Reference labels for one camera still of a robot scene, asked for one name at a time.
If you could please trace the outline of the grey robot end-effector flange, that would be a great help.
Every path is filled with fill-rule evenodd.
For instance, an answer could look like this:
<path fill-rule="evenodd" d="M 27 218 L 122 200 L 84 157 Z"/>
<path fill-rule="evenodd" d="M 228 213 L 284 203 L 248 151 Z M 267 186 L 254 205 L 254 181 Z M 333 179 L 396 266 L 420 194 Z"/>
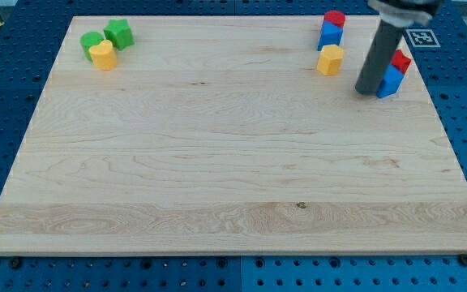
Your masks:
<path fill-rule="evenodd" d="M 367 5 L 379 13 L 381 20 L 395 27 L 413 24 L 427 26 L 442 6 L 443 0 L 368 0 Z"/>

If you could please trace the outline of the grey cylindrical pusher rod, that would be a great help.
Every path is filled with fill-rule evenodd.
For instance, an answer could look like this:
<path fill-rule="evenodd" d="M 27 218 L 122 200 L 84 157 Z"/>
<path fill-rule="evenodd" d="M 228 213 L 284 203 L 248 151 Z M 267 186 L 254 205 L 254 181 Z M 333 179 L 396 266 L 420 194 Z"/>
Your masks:
<path fill-rule="evenodd" d="M 384 20 L 379 21 L 371 47 L 358 75 L 355 90 L 362 95 L 375 95 L 392 57 L 401 41 L 404 29 Z"/>

